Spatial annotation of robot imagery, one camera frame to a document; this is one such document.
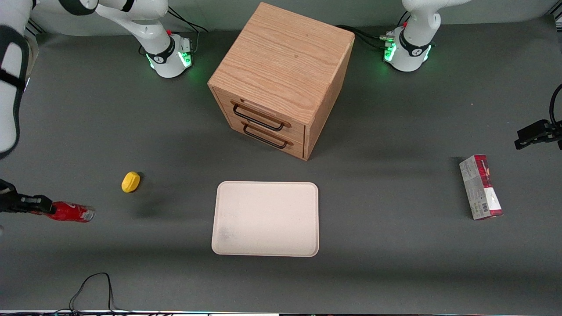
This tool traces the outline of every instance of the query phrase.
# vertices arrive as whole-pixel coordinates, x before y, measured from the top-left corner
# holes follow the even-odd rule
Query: plastic tray
[[[318,188],[310,182],[222,182],[211,246],[219,255],[318,253]]]

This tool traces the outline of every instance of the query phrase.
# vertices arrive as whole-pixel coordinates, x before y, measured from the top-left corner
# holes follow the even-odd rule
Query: wooden cabinet top
[[[310,124],[353,33],[260,3],[209,85]]]

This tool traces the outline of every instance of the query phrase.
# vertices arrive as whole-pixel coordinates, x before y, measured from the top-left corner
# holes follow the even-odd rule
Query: drawer handle
[[[238,112],[238,111],[237,111],[238,108],[239,108],[238,104],[234,104],[234,109],[232,109],[232,110],[234,111],[234,114],[240,116],[241,118],[247,119],[247,120],[250,121],[250,122],[256,123],[257,125],[259,125],[259,126],[261,126],[261,127],[265,127],[265,128],[267,128],[267,129],[271,129],[271,130],[274,131],[274,132],[278,132],[278,131],[282,130],[283,127],[285,126],[285,123],[281,123],[281,125],[280,125],[279,127],[277,127],[277,128],[276,128],[276,127],[273,127],[273,126],[270,126],[270,125],[267,125],[267,124],[265,124],[265,123],[262,123],[262,122],[260,122],[260,121],[258,121],[258,120],[256,120],[256,119],[253,119],[253,118],[251,118],[251,117],[249,117],[249,116],[247,116],[247,115],[244,115],[244,114]]]
[[[248,124],[244,124],[244,134],[246,134],[246,135],[248,135],[248,136],[250,136],[250,137],[252,137],[252,138],[257,139],[258,141],[261,141],[261,142],[264,142],[264,143],[266,143],[266,144],[268,144],[268,145],[271,145],[271,146],[273,146],[273,147],[275,147],[275,148],[277,148],[277,149],[284,149],[284,148],[287,146],[287,144],[289,144],[289,142],[285,141],[285,142],[283,143],[283,145],[278,145],[278,144],[276,144],[276,143],[274,143],[274,142],[268,141],[268,140],[265,139],[265,138],[261,138],[261,137],[259,137],[259,136],[256,135],[256,134],[252,134],[252,133],[248,132]]]

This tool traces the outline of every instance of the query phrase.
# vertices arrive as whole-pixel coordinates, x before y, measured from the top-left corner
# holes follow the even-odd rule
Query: red and white box
[[[486,155],[474,155],[459,164],[472,218],[482,220],[502,216],[500,202],[490,182]]]

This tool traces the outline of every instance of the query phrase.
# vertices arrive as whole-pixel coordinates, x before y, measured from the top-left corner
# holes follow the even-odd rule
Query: gray table surface
[[[0,309],[63,308],[105,271],[125,309],[562,313],[562,152],[513,145],[548,118],[562,81],[552,17],[443,26],[409,74],[357,41],[308,162],[229,129],[206,82],[236,36],[203,34],[194,68],[170,80],[130,36],[40,40],[21,142],[0,174],[98,214],[89,224],[1,214]],[[502,218],[470,217],[457,164],[473,154],[488,155]],[[127,195],[131,170],[146,179]],[[316,183],[319,253],[215,255],[225,180]],[[104,309],[106,291],[93,279],[77,307]]]

